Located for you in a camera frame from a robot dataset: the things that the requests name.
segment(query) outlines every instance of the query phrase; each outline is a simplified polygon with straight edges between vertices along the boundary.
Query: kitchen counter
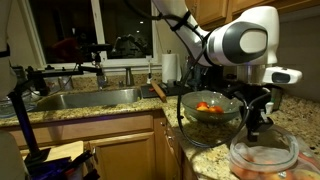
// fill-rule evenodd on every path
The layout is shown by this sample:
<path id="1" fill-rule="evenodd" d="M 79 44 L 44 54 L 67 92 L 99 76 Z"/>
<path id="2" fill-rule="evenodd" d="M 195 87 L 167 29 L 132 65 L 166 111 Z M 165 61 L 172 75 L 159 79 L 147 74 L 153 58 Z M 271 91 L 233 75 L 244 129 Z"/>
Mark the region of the kitchen counter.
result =
<path id="1" fill-rule="evenodd" d="M 237 179 L 230 173 L 228 167 L 228 144 L 216 148 L 199 148 L 189 143 L 182 135 L 178 122 L 176 111 L 177 97 L 167 97 L 167 103 L 162 103 L 159 98 L 141 99 L 131 104 L 119 104 L 113 107 L 97 106 L 79 109 L 66 109 L 58 111 L 34 112 L 28 113 L 30 122 L 42 123 L 52 121 L 66 121 L 72 119 L 105 116 L 112 114 L 124 114 L 132 112 L 141 112 L 149 110 L 163 109 L 173 131 L 179 139 L 179 143 L 191 163 L 199 179 Z M 320 154 L 320 105 L 299 98 L 284 96 L 282 108 L 272 113 L 270 117 L 275 124 L 284 127 L 294 135 L 301 136 L 312 148 L 313 152 Z M 184 118 L 182 120 L 186 133 L 190 134 L 196 140 L 210 143 L 217 136 L 225 136 L 228 130 L 234 129 L 239 120 L 232 120 L 227 131 L 221 132 L 216 126 L 199 124 L 192 120 Z M 16 117 L 0 119 L 0 127 L 19 125 Z"/>

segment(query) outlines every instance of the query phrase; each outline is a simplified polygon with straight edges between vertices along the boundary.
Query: clear plastic container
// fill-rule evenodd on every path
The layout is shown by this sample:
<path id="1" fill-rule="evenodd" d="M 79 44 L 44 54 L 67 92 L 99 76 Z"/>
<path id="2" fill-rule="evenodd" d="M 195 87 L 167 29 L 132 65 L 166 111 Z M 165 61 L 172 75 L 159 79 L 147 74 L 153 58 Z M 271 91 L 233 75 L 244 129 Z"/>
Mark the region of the clear plastic container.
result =
<path id="1" fill-rule="evenodd" d="M 260 133 L 257 142 L 248 142 L 247 129 L 232 140 L 230 170 L 240 179 L 319 179 L 320 163 L 299 137 L 273 125 Z"/>
<path id="2" fill-rule="evenodd" d="M 252 171 L 274 172 L 291 167 L 298 158 L 296 138 L 288 131 L 273 125 L 260 132 L 257 142 L 247 140 L 244 128 L 230 146 L 230 161 Z"/>

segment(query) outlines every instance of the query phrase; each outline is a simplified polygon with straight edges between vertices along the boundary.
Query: stainless steel sink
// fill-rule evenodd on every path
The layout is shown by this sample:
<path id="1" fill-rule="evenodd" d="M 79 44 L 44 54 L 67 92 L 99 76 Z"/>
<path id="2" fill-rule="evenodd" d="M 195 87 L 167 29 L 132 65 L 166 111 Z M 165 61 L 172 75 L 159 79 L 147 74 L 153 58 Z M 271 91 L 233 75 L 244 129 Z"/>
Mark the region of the stainless steel sink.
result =
<path id="1" fill-rule="evenodd" d="M 141 99 L 140 89 L 57 94 L 39 101 L 37 107 L 32 111 L 50 111 L 104 105 L 114 106 L 117 104 L 133 103 L 139 99 Z"/>

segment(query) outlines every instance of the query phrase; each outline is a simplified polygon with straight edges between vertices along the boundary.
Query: wooden upper cabinet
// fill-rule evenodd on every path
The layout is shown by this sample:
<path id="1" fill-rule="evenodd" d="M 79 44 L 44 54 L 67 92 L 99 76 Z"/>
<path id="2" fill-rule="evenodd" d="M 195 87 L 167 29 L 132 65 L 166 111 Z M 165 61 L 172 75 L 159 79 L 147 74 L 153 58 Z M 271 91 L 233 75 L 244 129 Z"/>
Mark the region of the wooden upper cabinet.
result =
<path id="1" fill-rule="evenodd" d="M 319 0 L 276 0 L 268 5 L 278 9 L 279 14 L 320 5 Z"/>
<path id="2" fill-rule="evenodd" d="M 232 14 L 238 14 L 253 6 L 265 5 L 276 0 L 232 0 Z"/>
<path id="3" fill-rule="evenodd" d="M 195 18 L 200 26 L 225 20 L 227 17 L 228 0 L 198 0 L 196 5 Z"/>
<path id="4" fill-rule="evenodd" d="M 256 6 L 273 6 L 279 14 L 320 5 L 320 0 L 185 0 L 196 11 L 195 19 L 204 30 L 213 30 L 238 18 Z"/>
<path id="5" fill-rule="evenodd" d="M 185 0 L 188 10 L 191 12 L 192 16 L 196 18 L 197 14 L 197 0 Z"/>

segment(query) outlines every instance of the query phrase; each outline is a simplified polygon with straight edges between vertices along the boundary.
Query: black stand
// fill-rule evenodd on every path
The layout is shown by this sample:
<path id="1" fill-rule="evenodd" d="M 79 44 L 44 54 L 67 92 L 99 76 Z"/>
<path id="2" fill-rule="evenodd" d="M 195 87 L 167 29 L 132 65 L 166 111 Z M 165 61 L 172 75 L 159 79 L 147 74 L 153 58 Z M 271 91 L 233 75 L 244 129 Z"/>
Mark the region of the black stand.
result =
<path id="1" fill-rule="evenodd" d="M 39 149 L 21 95 L 22 93 L 19 90 L 15 90 L 8 96 L 12 101 L 12 105 L 17 114 L 22 133 L 29 148 L 29 154 L 25 159 L 25 164 L 28 167 L 30 164 L 37 164 L 45 161 L 48 157 L 50 148 L 44 150 Z"/>

